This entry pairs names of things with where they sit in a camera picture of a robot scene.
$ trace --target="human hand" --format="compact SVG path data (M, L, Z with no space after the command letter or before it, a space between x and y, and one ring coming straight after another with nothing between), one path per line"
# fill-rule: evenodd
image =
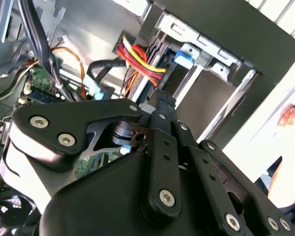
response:
M289 109L278 124L282 164L295 168L295 107Z
M295 107L281 118L277 135L283 160L273 175L268 197L277 207L288 207L295 203Z

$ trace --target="black metal plate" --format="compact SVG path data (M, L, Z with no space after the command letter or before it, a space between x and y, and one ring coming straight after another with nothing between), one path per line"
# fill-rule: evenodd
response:
M181 216L162 229L149 225L140 210L146 161L144 153L126 155L59 191L42 216L40 235L210 235L198 180L182 169Z

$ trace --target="green circuit board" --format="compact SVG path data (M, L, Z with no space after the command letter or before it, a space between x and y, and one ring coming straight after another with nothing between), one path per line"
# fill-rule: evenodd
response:
M68 87L69 84L67 82L63 83L65 87ZM55 86L55 82L53 82L47 72L41 67L34 67L33 72L31 73L31 83L30 87L34 87L36 89L40 89L44 92L47 92L51 95L55 95L56 93L60 93ZM78 93L81 93L81 88L78 86L71 86Z

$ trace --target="wire bundle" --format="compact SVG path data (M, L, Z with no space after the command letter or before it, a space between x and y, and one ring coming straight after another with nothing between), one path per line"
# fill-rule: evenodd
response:
M53 55L52 49L49 47L45 31L41 25L32 0L17 0L17 3L25 34L39 64L46 70L51 79L55 82L60 93L67 101L83 100L74 89L63 85L62 78L60 77L58 60Z
M156 68L147 64L147 56L143 50L138 45L132 46L125 36L122 39L123 43L119 44L119 50L117 50L117 54L136 70L134 73L132 73L128 80L125 95L127 95L131 86L133 85L133 82L140 75L147 76L151 83L154 86L157 86L163 74L166 72L166 68Z

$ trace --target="red wire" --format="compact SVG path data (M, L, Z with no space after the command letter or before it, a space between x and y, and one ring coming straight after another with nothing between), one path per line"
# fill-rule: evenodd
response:
M125 56L126 60L129 61L130 63L134 64L135 67L139 68L141 71L144 72L144 74L149 75L151 77L155 77L157 79L161 79L162 77L158 74L155 74L149 70L147 70L145 67L143 67L140 63L138 63L135 59L132 58L132 56L121 46L119 45L121 52Z
M135 69L137 70L138 72L140 72L140 74L143 74L143 75L147 75L146 71L142 70L141 68L137 67L129 58L127 58L121 51L117 50L117 54L122 58L124 59L125 61L128 61L130 63L130 65ZM153 83L153 81L155 81L154 78L150 77L148 75L148 77L150 78L151 82Z
M148 60L145 52L137 44L132 45L132 49L137 51L137 53L140 55L140 57L143 59L144 62L146 62Z

